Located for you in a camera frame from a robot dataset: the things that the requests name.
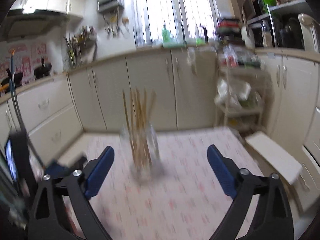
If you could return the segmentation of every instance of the range hood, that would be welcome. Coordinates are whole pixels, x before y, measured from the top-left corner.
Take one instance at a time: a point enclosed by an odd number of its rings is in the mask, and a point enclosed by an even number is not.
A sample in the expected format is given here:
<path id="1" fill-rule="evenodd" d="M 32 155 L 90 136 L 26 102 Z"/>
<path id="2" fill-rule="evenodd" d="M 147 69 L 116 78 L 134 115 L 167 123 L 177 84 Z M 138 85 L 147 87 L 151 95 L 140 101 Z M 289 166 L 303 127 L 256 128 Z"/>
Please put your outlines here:
<path id="1" fill-rule="evenodd" d="M 47 10 L 35 10 L 30 14 L 23 13 L 23 9 L 10 10 L 0 26 L 0 41 L 45 35 L 68 19 L 66 14 Z"/>

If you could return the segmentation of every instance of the glass jar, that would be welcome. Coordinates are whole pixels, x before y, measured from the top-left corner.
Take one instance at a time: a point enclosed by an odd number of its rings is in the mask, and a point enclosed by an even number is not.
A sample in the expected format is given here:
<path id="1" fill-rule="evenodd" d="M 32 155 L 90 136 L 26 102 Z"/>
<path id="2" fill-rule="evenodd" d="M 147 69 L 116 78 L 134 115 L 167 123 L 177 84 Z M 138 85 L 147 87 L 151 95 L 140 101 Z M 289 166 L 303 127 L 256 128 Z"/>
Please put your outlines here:
<path id="1" fill-rule="evenodd" d="M 131 153 L 130 171 L 137 182 L 148 182 L 163 173 L 156 132 L 150 123 L 130 133 L 123 127 L 120 140 L 123 150 Z"/>

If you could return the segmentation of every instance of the green bottle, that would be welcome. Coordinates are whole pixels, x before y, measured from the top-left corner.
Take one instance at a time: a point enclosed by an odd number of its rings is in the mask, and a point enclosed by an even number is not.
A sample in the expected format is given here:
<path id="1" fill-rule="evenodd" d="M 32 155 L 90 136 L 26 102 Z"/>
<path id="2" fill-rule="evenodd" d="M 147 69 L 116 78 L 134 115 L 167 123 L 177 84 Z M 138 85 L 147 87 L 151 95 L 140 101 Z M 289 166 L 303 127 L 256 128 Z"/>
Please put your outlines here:
<path id="1" fill-rule="evenodd" d="M 169 42 L 171 40 L 171 33 L 169 30 L 165 28 L 165 23 L 163 25 L 162 29 L 162 40 L 163 42 Z"/>

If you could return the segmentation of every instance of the pink patterned floor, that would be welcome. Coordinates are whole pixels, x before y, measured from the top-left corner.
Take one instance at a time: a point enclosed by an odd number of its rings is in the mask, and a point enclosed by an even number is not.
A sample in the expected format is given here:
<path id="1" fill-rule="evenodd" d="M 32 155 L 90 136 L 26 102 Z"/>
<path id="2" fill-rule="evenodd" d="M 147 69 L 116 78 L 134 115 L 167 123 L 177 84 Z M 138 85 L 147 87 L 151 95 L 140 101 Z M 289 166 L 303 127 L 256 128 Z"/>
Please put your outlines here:
<path id="1" fill-rule="evenodd" d="M 260 169 L 228 128 L 159 133 L 158 142 L 165 176 L 140 186 L 129 171 L 131 153 L 122 149 L 118 135 L 92 139 L 85 151 L 89 160 L 107 145 L 115 150 L 114 164 L 90 200 L 94 211 L 114 240 L 208 240 L 232 203 L 208 163 L 208 146 L 215 144 L 254 175 L 262 176 Z M 257 200 L 254 196 L 238 237 L 247 233 Z"/>

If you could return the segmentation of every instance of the monitor screen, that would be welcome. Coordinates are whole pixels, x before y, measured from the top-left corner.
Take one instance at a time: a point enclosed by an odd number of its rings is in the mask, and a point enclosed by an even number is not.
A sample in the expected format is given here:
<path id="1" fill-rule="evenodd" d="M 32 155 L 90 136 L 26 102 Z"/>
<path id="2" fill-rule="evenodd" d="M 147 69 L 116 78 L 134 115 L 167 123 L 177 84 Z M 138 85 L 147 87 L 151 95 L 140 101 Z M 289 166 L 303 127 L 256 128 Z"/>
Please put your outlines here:
<path id="1" fill-rule="evenodd" d="M 13 160 L 10 139 L 8 139 L 7 144 L 5 145 L 5 156 L 7 158 L 7 163 L 9 166 L 9 171 L 10 171 L 11 177 L 12 177 L 13 181 L 17 181 L 17 169 L 16 169 L 16 164 L 14 163 L 14 160 Z"/>

